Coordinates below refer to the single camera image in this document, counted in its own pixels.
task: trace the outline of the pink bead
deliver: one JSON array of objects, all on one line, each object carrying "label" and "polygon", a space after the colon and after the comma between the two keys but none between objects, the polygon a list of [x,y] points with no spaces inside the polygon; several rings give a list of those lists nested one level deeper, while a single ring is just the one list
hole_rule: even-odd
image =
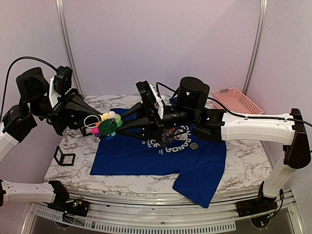
[{"label": "pink bead", "polygon": [[99,133],[98,127],[91,129],[91,133],[92,133],[92,134],[97,134],[97,133]]}]

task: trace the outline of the white marble surface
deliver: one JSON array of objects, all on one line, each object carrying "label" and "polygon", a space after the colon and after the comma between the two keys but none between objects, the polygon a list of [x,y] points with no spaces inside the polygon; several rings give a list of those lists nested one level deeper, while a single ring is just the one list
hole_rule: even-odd
[{"label": "white marble surface", "polygon": [[[86,101],[104,113],[111,108],[130,108],[140,101],[140,96],[93,96],[87,97]],[[60,180],[68,189],[93,194],[177,195],[172,186],[178,175],[90,175],[98,143],[99,139],[94,136],[83,137],[79,130],[67,130],[60,147],[64,153],[76,154],[74,166],[61,167],[53,159],[45,181]],[[270,163],[259,141],[228,141],[225,172],[217,193],[253,188],[265,180],[270,172]]]}]

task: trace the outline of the white wall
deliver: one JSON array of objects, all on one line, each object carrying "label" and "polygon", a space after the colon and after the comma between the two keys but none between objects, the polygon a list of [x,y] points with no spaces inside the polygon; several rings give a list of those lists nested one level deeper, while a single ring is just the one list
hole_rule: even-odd
[{"label": "white wall", "polygon": [[[1,0],[0,32],[1,96],[7,68],[20,56],[39,57],[55,67],[67,65],[53,0]],[[35,66],[42,67],[46,78],[54,75],[54,71],[44,64],[27,60],[17,62],[10,74],[5,112],[19,101],[16,77]],[[43,182],[60,137],[56,136],[50,125],[37,118],[36,121],[38,127],[0,164],[0,178],[15,182]],[[25,206],[22,204],[1,207],[0,233],[19,233],[24,212]]]},{"label": "white wall", "polygon": [[140,80],[177,88],[184,76],[242,89],[259,8],[259,0],[64,1],[85,95],[137,94]]},{"label": "white wall", "polygon": [[[272,0],[268,3],[263,38],[248,96],[267,114],[299,108],[312,122],[312,1]],[[306,127],[312,146],[312,129]],[[281,146],[265,143],[275,164]],[[290,180],[305,233],[312,233],[312,163]]]}]

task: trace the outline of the table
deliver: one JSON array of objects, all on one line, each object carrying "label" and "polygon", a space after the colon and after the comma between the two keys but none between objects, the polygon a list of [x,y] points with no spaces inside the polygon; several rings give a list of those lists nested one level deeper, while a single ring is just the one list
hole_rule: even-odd
[{"label": "table", "polygon": [[[140,96],[90,96],[85,101],[104,113],[111,108],[130,108],[140,101]],[[213,107],[211,102],[207,102],[207,107]],[[94,136],[83,137],[79,130],[68,129],[59,146],[63,153],[76,154],[75,163],[72,167],[62,167],[53,159],[44,180],[59,180],[69,191],[88,192],[99,196],[182,196],[172,189],[178,175],[90,175],[98,143],[99,139]],[[270,172],[271,165],[259,141],[228,141],[225,172],[216,194],[244,191],[259,186]]]}]

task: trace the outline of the marble tabletop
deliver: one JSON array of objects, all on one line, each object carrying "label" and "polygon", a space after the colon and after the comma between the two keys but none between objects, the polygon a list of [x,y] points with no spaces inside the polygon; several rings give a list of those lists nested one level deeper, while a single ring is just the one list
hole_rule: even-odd
[{"label": "marble tabletop", "polygon": [[[85,99],[100,112],[111,108],[130,108],[140,101],[139,95],[90,96]],[[58,166],[53,159],[44,180],[59,180],[67,189],[98,194],[133,196],[178,195],[172,189],[178,175],[101,176],[90,175],[99,139],[83,137],[79,130],[68,129],[60,143],[63,153],[75,153],[71,167]],[[226,167],[217,193],[245,190],[258,186],[271,172],[270,163],[259,141],[227,142]]]}]

